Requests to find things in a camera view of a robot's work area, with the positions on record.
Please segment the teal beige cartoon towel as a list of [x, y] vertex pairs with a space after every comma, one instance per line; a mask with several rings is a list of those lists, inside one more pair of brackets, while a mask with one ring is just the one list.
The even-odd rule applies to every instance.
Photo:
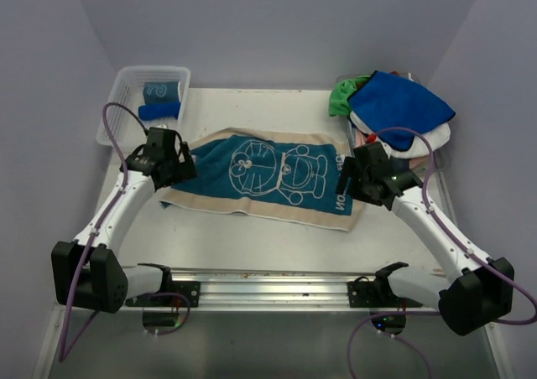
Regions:
[[197, 176], [172, 186], [164, 208], [244, 215], [349, 232], [365, 205], [336, 186], [348, 146], [324, 133], [229, 127], [190, 145]]

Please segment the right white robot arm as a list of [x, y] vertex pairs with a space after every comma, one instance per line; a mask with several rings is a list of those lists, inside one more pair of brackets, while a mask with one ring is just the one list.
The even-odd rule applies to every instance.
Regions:
[[437, 277], [396, 262], [376, 271], [368, 283], [355, 281], [349, 290], [368, 306], [386, 307], [410, 299], [439, 311], [458, 335], [508, 314], [512, 309], [514, 268], [504, 257], [491, 258], [473, 244], [435, 207], [425, 183], [410, 169], [396, 171], [381, 143], [354, 148], [343, 163], [336, 192], [383, 206], [402, 220], [440, 264]]

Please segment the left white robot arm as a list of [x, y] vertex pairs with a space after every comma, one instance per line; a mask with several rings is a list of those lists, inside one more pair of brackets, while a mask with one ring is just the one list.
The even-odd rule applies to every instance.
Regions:
[[155, 305], [175, 294], [169, 267], [139, 263], [122, 267], [117, 254], [131, 225], [158, 191], [197, 176], [188, 143], [175, 131], [151, 127], [145, 143], [129, 154], [96, 215], [72, 241], [51, 252], [59, 304], [113, 314], [133, 298]]

